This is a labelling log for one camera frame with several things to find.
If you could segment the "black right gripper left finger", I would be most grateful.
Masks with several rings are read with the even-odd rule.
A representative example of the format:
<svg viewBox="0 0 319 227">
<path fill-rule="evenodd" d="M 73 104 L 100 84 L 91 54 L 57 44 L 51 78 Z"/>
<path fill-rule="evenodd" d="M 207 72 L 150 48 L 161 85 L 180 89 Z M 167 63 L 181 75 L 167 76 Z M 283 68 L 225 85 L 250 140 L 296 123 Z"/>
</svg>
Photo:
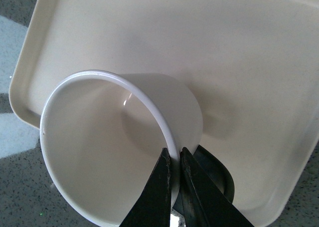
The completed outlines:
<svg viewBox="0 0 319 227">
<path fill-rule="evenodd" d="M 134 206 L 124 218 L 122 227 L 168 227 L 171 211 L 171 160 L 162 149 L 157 163 Z"/>
</svg>

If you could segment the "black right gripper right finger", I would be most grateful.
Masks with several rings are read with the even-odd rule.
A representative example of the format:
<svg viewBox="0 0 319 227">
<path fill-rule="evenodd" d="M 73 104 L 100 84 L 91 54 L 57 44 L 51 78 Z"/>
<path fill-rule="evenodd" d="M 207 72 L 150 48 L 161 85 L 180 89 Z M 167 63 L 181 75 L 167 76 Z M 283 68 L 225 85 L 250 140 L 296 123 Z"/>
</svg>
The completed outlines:
<svg viewBox="0 0 319 227">
<path fill-rule="evenodd" d="M 248 227 L 249 221 L 229 202 L 190 151 L 180 153 L 180 190 L 187 227 Z"/>
</svg>

